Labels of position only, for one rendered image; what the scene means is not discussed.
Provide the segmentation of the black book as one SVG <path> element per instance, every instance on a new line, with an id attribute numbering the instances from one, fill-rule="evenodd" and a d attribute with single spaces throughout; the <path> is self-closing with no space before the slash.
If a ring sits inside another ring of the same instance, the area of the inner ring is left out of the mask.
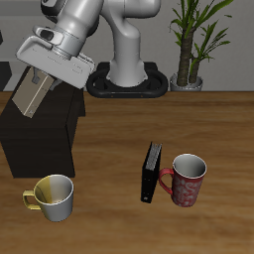
<path id="1" fill-rule="evenodd" d="M 151 143 L 142 167 L 141 200 L 151 203 L 159 177 L 162 145 Z"/>

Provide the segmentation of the yellow and white mug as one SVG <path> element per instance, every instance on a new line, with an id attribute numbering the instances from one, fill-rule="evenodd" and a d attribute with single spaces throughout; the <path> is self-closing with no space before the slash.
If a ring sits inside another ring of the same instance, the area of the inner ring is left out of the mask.
<path id="1" fill-rule="evenodd" d="M 72 213 L 73 183 L 64 175 L 50 175 L 39 180 L 33 190 L 25 190 L 22 198 L 26 208 L 40 210 L 46 219 L 59 222 Z"/>

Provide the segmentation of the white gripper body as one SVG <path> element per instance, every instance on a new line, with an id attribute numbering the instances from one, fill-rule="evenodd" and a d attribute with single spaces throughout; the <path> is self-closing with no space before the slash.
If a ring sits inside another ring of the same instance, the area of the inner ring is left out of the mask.
<path id="1" fill-rule="evenodd" d="M 66 60 L 54 53 L 52 47 L 37 36 L 28 36 L 17 51 L 16 57 L 76 88 L 84 88 L 94 69 L 93 60 L 84 54 Z"/>

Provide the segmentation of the green pot plant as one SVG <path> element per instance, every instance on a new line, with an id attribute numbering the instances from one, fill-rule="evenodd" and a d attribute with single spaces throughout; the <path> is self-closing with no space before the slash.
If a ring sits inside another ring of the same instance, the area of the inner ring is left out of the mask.
<path id="1" fill-rule="evenodd" d="M 178 72 L 170 78 L 170 91 L 201 91 L 203 80 L 197 75 L 200 63 L 212 60 L 209 54 L 213 50 L 229 44 L 229 41 L 223 41 L 227 28 L 221 30 L 214 38 L 211 37 L 217 21 L 206 28 L 202 26 L 215 13 L 233 2 L 221 0 L 214 4 L 214 1 L 212 0 L 202 11 L 198 9 L 199 0 L 181 0 L 182 13 L 174 9 L 178 18 L 171 22 L 171 26 L 176 24 L 180 29 L 175 31 L 175 35 L 181 53 Z"/>

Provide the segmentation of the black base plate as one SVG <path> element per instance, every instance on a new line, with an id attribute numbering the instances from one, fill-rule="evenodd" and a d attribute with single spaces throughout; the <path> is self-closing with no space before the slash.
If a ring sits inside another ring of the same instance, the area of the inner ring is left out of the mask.
<path id="1" fill-rule="evenodd" d="M 98 98 L 156 98 L 168 91 L 168 79 L 158 71 L 157 65 L 144 62 L 148 76 L 138 86 L 121 87 L 106 78 L 109 73 L 109 62 L 100 63 L 96 71 L 86 82 L 86 90 L 90 95 Z"/>

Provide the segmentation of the yellow book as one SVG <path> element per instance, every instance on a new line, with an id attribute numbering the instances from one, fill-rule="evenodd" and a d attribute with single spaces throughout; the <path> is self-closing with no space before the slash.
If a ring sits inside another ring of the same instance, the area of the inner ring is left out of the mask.
<path id="1" fill-rule="evenodd" d="M 54 82 L 54 79 L 50 75 L 41 70 L 38 71 L 40 78 L 38 83 L 32 83 L 33 76 L 34 72 L 31 67 L 13 96 L 13 102 L 21 113 L 30 118 L 34 116 Z"/>

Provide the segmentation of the dark brown desk caddy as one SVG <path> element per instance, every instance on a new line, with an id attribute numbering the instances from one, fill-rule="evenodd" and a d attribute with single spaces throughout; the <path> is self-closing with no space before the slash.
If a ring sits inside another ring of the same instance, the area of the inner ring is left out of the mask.
<path id="1" fill-rule="evenodd" d="M 0 144 L 12 176 L 75 176 L 71 148 L 77 120 L 85 114 L 83 91 L 65 82 L 47 92 L 33 117 L 12 100 L 0 114 Z"/>

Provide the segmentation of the red patterned mug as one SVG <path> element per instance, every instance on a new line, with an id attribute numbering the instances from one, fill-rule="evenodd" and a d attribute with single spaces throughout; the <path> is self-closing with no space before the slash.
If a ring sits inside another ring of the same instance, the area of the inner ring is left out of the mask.
<path id="1" fill-rule="evenodd" d="M 171 195 L 174 204 L 191 207 L 197 199 L 205 174 L 206 163 L 202 158 L 192 154 L 182 154 L 174 158 L 171 169 L 164 168 L 159 171 L 159 183 Z M 163 182 L 165 175 L 172 177 L 171 187 Z"/>

